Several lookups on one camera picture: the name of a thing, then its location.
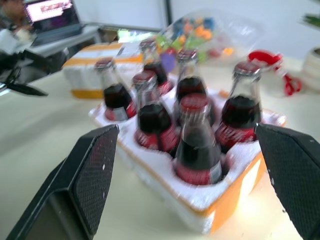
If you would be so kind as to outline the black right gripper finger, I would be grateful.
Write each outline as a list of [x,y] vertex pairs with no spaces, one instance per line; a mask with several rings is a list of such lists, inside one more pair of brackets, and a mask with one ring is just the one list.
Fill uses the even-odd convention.
[[320,240],[320,143],[290,128],[254,128],[271,185],[303,240]]
[[47,176],[5,240],[93,240],[113,174],[119,127],[82,135]]

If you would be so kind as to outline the green plant leaves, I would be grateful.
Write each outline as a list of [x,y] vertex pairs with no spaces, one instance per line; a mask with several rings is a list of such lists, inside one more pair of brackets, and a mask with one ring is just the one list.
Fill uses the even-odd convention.
[[304,24],[320,29],[320,14],[305,14],[301,17]]

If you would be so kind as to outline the open laptop computer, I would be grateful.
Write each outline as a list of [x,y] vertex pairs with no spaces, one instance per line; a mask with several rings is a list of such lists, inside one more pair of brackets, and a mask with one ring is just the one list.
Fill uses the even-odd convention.
[[35,0],[24,4],[24,12],[35,37],[33,47],[83,32],[73,0]]

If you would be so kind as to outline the clear bag of colourful items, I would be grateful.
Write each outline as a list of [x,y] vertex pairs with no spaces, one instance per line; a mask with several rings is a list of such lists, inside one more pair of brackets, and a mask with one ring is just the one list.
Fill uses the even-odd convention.
[[253,50],[265,31],[245,16],[217,9],[188,13],[156,36],[158,52],[177,55],[182,49],[196,50],[201,63],[219,64],[241,59]]

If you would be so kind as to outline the white foam box orange tape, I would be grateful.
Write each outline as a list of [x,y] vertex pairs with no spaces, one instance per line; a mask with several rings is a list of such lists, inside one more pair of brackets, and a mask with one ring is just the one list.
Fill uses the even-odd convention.
[[139,42],[98,43],[83,48],[67,60],[62,72],[71,93],[79,99],[102,99],[103,86],[95,70],[97,61],[112,58],[125,85],[130,88],[132,77],[143,68]]

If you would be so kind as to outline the white foam crate orange tape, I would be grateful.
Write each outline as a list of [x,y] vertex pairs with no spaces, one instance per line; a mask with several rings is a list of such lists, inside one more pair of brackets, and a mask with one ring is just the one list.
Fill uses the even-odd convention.
[[238,143],[226,155],[227,174],[219,183],[191,185],[176,176],[169,154],[136,143],[135,117],[118,122],[118,127],[116,150],[122,159],[189,228],[202,234],[219,229],[266,171],[259,143]]

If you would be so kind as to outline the red plastic object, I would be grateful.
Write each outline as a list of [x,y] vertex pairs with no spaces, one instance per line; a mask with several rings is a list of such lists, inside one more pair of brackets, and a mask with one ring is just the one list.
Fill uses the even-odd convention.
[[249,62],[260,66],[263,72],[273,71],[283,79],[284,94],[292,96],[302,90],[302,82],[283,67],[284,57],[281,53],[273,53],[266,50],[254,50],[247,56]]

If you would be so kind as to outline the seated person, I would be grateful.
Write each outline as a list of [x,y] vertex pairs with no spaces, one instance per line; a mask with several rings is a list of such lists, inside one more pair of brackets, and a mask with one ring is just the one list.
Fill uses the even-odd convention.
[[0,30],[3,29],[9,30],[21,42],[33,40],[33,27],[25,13],[25,0],[0,0]]

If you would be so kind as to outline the glass cola bottle red cap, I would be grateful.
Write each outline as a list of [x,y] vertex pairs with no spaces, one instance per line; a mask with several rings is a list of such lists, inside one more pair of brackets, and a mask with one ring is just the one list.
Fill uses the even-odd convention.
[[150,70],[132,78],[137,100],[136,142],[147,149],[172,154],[179,142],[171,115],[158,91],[157,76]]
[[139,49],[143,56],[143,69],[155,73],[160,95],[167,94],[172,90],[173,84],[168,80],[167,73],[162,65],[161,57],[157,50],[157,42],[153,38],[145,39],[140,42]]
[[195,49],[182,49],[176,56],[178,63],[178,82],[176,100],[193,93],[207,94],[206,86],[198,68],[198,53]]
[[201,93],[184,96],[179,103],[181,135],[174,170],[184,182],[200,186],[222,179],[221,148],[210,123],[211,103]]
[[250,143],[257,139],[254,128],[262,120],[260,79],[261,68],[252,62],[241,61],[233,69],[232,89],[215,132],[224,154],[237,143]]
[[111,57],[99,59],[94,69],[103,88],[105,117],[110,121],[127,121],[137,114],[136,103]]

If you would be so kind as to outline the grey desk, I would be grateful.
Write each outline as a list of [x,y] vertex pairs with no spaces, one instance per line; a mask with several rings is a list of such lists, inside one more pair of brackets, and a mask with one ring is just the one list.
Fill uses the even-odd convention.
[[67,33],[66,31],[61,33],[44,33],[32,43],[24,43],[20,49],[28,50],[43,57],[54,55],[65,48],[70,48],[81,44],[85,41],[93,39],[95,43],[101,42],[99,34],[100,25],[87,23],[83,24],[78,34]]

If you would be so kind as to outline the white ribbed pot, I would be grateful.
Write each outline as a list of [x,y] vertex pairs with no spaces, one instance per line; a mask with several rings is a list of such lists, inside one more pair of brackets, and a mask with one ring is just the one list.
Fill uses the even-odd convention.
[[307,53],[300,76],[304,85],[320,95],[320,46],[312,48]]

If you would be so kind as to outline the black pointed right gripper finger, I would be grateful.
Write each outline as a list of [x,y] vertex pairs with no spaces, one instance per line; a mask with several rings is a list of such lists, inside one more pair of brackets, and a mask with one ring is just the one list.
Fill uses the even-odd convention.
[[38,97],[48,96],[48,93],[45,91],[42,91],[38,88],[31,87],[29,85],[23,85],[20,83],[9,84],[8,88],[12,91],[15,91],[24,95],[38,96]]
[[43,57],[29,50],[24,50],[25,59],[30,60],[28,67],[33,67],[35,70],[40,70],[45,74],[53,74],[60,71],[64,63],[69,59],[69,50],[62,50],[50,56]]

